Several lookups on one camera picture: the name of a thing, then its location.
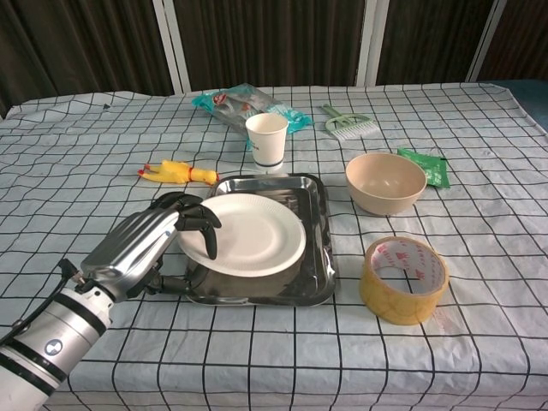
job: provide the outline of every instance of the green snack bag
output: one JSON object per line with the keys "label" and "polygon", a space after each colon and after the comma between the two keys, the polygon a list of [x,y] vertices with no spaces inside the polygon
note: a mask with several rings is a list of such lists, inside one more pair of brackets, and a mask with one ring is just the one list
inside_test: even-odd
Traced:
{"label": "green snack bag", "polygon": [[397,154],[417,163],[425,171],[428,185],[443,188],[450,187],[447,178],[447,160],[445,158],[427,156],[405,148],[398,148]]}

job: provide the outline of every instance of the stainless steel tray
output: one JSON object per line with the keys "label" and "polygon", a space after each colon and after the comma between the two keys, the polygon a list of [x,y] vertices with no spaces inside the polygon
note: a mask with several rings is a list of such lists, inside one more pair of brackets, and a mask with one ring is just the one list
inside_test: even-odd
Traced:
{"label": "stainless steel tray", "polygon": [[187,298],[233,306],[316,306],[329,299],[335,290],[335,270],[322,182],[308,174],[235,176],[218,182],[210,196],[230,193],[264,195],[294,212],[307,234],[303,257],[287,270],[257,278],[228,276],[189,261]]}

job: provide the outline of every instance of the tape roll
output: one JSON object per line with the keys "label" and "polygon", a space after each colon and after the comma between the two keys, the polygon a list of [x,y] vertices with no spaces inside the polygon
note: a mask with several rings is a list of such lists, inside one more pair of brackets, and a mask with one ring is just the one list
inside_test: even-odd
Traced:
{"label": "tape roll", "polygon": [[[394,289],[378,270],[395,267],[420,281],[423,293]],[[360,280],[363,302],[381,319],[398,325],[415,325],[428,319],[449,284],[449,271],[439,255],[426,244],[405,237],[385,237],[366,252]]]}

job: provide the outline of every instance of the brown curtain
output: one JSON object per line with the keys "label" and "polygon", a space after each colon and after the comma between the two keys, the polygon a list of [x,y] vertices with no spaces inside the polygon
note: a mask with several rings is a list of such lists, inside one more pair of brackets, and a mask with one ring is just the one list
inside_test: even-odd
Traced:
{"label": "brown curtain", "polygon": [[0,0],[0,114],[31,98],[173,93],[152,0]]}
{"label": "brown curtain", "polygon": [[493,0],[390,0],[377,84],[465,81]]}
{"label": "brown curtain", "polygon": [[365,0],[175,0],[194,90],[353,85]]}
{"label": "brown curtain", "polygon": [[479,80],[548,80],[548,1],[509,0]]}

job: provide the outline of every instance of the robotic hand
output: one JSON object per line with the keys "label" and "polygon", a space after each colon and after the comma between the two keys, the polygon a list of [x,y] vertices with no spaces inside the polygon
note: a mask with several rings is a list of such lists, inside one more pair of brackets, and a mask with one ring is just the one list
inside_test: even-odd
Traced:
{"label": "robotic hand", "polygon": [[[184,282],[162,278],[162,254],[177,231],[199,230],[211,259],[217,257],[217,216],[189,194],[167,193],[118,224],[87,255],[78,271],[59,262],[63,279],[40,307],[0,340],[0,409],[38,410],[92,345],[110,327],[115,302],[144,289],[169,292]],[[74,290],[65,288],[69,279]]]}

